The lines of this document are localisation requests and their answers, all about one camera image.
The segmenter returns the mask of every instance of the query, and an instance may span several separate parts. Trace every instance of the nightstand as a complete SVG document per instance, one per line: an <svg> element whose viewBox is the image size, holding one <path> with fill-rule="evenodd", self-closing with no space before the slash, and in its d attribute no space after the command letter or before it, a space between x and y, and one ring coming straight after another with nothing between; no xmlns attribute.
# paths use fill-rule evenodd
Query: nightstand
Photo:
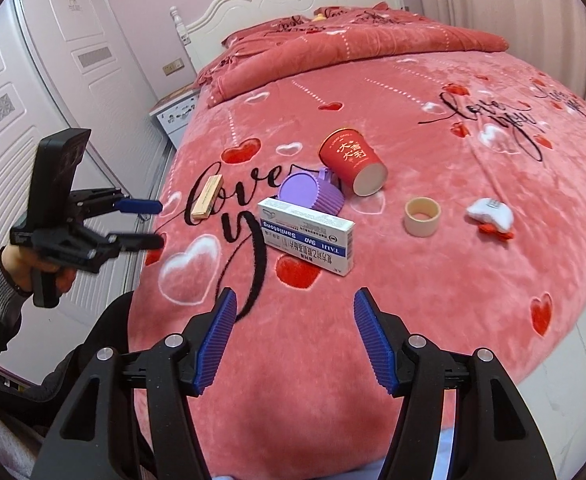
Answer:
<svg viewBox="0 0 586 480"><path fill-rule="evenodd" d="M148 113L157 118L176 148L180 147L184 129L198 104L198 96L199 88L193 88L192 84L187 85L160 99Z"/></svg>

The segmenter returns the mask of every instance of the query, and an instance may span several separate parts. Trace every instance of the roll of tape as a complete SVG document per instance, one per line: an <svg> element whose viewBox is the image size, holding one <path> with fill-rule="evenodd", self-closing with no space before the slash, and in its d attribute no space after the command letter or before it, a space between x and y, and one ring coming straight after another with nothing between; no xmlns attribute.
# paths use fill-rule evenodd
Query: roll of tape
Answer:
<svg viewBox="0 0 586 480"><path fill-rule="evenodd" d="M404 228L408 234L420 238L431 236L438 230L442 209L431 198L420 196L404 206Z"/></svg>

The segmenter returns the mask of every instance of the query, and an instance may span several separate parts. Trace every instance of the nightstand top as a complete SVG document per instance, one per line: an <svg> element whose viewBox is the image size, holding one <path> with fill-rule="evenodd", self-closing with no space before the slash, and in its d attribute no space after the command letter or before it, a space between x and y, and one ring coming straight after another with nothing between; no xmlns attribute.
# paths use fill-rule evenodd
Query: nightstand top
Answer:
<svg viewBox="0 0 586 480"><path fill-rule="evenodd" d="M151 111L148 114L154 117L165 108L171 107L172 105L179 103L185 97L189 97L190 95L193 95L197 92L199 92L199 87L196 87L195 83L183 86L182 88L177 89L175 92L171 92L166 97L162 97L160 101L158 101L157 104L151 108Z"/></svg>

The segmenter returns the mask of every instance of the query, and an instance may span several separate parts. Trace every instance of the red paper cup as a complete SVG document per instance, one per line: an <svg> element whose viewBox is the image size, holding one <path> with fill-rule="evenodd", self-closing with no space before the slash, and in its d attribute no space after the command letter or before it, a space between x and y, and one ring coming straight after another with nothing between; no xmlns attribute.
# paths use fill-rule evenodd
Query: red paper cup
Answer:
<svg viewBox="0 0 586 480"><path fill-rule="evenodd" d="M353 128L334 131L326 137L317 154L358 196L372 195L387 181L387 167Z"/></svg>

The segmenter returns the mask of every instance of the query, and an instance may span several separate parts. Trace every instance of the wall outlet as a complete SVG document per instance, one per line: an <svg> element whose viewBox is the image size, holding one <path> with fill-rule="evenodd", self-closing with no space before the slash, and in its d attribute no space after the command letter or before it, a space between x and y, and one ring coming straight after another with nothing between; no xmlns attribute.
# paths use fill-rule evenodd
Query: wall outlet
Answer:
<svg viewBox="0 0 586 480"><path fill-rule="evenodd" d="M171 75L173 72L177 72L178 70L182 70L183 68L184 68L184 62L182 61L182 58L180 57L180 59L176 59L174 62L163 66L162 70L164 70L164 75Z"/></svg>

